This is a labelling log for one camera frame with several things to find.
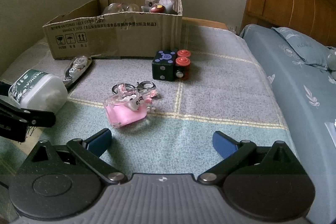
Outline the black oval case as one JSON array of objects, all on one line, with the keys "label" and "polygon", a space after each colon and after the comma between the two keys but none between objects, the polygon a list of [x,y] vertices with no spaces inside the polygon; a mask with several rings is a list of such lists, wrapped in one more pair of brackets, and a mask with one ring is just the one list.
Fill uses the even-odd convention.
[{"label": "black oval case", "polygon": [[62,82],[66,89],[70,89],[92,64],[92,57],[86,55],[76,56],[66,67]]}]

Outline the clear jar red label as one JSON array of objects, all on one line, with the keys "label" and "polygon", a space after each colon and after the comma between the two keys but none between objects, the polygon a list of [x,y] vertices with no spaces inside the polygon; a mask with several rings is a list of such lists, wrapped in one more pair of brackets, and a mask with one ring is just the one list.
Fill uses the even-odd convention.
[{"label": "clear jar red label", "polygon": [[111,3],[102,14],[114,14],[119,12],[139,12],[139,6],[135,3]]}]

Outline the black dice cube red buttons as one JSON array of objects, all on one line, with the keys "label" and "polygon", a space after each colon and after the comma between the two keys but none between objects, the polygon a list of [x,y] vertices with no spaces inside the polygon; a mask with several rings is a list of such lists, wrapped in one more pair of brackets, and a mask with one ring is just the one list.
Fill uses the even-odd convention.
[{"label": "black dice cube red buttons", "polygon": [[190,56],[188,50],[158,51],[151,63],[152,76],[155,80],[187,80],[190,73]]}]

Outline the blue floral bed sheet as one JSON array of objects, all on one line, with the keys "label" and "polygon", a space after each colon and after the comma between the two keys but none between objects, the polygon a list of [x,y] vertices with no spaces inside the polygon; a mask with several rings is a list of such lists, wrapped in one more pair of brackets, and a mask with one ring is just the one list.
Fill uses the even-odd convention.
[{"label": "blue floral bed sheet", "polygon": [[244,27],[240,37],[264,69],[284,115],[298,158],[315,186],[308,217],[312,223],[335,220],[335,79],[329,71],[298,64],[280,46],[272,28]]}]

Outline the pink liquid keychain charm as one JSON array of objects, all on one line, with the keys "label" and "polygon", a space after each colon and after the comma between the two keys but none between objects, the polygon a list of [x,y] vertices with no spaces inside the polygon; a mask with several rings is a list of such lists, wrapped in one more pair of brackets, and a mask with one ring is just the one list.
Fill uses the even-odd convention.
[{"label": "pink liquid keychain charm", "polygon": [[158,95],[153,82],[143,81],[136,86],[126,83],[112,87],[112,96],[103,102],[109,124],[113,128],[142,120],[154,111],[153,98]]}]

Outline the blue pillow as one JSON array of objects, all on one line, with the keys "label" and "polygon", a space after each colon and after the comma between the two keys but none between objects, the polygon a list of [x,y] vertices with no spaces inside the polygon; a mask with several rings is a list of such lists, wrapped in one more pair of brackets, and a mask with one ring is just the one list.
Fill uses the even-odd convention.
[{"label": "blue pillow", "polygon": [[311,65],[324,71],[331,70],[327,65],[327,57],[330,54],[329,48],[290,28],[272,27],[272,29],[286,42],[280,48],[287,56],[293,57],[298,64]]}]

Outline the green label cotton swab jar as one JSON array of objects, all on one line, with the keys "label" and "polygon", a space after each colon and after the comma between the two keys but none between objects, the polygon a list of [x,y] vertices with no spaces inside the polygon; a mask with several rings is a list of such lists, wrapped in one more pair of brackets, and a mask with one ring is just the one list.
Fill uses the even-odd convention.
[{"label": "green label cotton swab jar", "polygon": [[29,69],[11,85],[8,96],[21,109],[56,113],[67,101],[68,92],[58,76]]}]

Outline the grey plush toy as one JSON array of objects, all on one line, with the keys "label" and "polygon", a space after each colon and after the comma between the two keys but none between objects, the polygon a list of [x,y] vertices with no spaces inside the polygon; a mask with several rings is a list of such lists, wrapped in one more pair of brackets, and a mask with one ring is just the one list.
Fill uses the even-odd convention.
[{"label": "grey plush toy", "polygon": [[327,66],[331,71],[336,71],[336,50],[331,48],[327,56]]}]

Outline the grey figurine red badge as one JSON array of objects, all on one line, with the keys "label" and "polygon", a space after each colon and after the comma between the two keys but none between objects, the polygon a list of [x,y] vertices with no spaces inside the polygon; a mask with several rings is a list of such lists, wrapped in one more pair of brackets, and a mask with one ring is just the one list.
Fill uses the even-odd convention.
[{"label": "grey figurine red badge", "polygon": [[173,9],[173,3],[169,3],[168,5],[161,5],[159,3],[155,3],[151,7],[141,6],[141,9],[143,12],[178,15],[178,13]]}]

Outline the cardboard box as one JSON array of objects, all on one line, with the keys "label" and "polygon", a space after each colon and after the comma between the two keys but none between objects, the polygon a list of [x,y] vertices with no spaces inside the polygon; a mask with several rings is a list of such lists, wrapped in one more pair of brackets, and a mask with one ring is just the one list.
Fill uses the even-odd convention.
[{"label": "cardboard box", "polygon": [[175,0],[174,14],[139,11],[107,13],[111,4],[145,6],[147,0],[93,0],[43,26],[52,57],[79,55],[153,57],[159,50],[180,47],[183,6]]}]

